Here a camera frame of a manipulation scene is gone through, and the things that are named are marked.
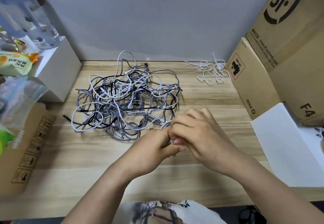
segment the wood grain tabletop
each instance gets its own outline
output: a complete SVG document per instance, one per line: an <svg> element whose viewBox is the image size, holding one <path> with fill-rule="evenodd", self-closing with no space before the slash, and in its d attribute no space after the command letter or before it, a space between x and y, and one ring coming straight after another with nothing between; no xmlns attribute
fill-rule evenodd
<svg viewBox="0 0 324 224"><path fill-rule="evenodd" d="M48 103L47 109L56 114L57 119L25 193L0 201L0 220L65 216L105 169L131 146L112 139L100 129L75 133L70 122L63 118L62 114L71 117L76 108L75 89L88 88L89 75L116 73L115 61L83 61L82 64L65 103ZM209 108L233 143L271 170L250 125L250 117L229 79L223 84L208 86L197 80L201 72L194 66L185 66L184 62L148 62L148 65L151 71L168 68L177 73L183 89L178 96L177 113L190 107ZM166 71L159 76L163 82L176 82L174 75ZM324 199L324 188L295 190L310 201ZM189 150L164 160L152 173L132 181L123 201L181 202L185 199L206 207L253 204L240 184L199 164Z"/></svg>

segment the gray wall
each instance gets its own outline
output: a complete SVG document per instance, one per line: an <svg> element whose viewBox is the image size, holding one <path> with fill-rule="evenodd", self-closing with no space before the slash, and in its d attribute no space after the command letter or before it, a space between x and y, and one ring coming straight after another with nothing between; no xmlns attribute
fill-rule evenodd
<svg viewBox="0 0 324 224"><path fill-rule="evenodd" d="M47 0L59 33L83 60L228 59L266 0Z"/></svg>

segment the water bottle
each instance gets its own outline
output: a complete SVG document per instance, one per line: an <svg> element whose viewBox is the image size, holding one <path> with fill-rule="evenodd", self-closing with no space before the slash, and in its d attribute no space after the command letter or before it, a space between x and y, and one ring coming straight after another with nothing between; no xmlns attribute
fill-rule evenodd
<svg viewBox="0 0 324 224"><path fill-rule="evenodd" d="M37 0L0 0L0 25L13 37L27 35L39 49L57 47L61 41Z"/></svg>

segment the person's right hand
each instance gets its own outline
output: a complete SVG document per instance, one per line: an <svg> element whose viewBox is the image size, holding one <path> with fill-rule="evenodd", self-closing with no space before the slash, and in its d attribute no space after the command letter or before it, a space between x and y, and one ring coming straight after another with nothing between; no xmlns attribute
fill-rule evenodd
<svg viewBox="0 0 324 224"><path fill-rule="evenodd" d="M247 157L217 124L207 108L191 108L177 115L168 130L174 144L183 144L207 168L232 176L240 161Z"/></svg>

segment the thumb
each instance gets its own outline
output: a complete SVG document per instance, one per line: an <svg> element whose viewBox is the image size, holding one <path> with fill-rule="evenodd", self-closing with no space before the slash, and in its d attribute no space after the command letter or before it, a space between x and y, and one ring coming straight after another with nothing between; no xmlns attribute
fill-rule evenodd
<svg viewBox="0 0 324 224"><path fill-rule="evenodd" d="M170 144L162 148L162 155L164 158L168 158L170 156L175 156L178 152L184 151L185 149L186 147L183 145Z"/></svg>

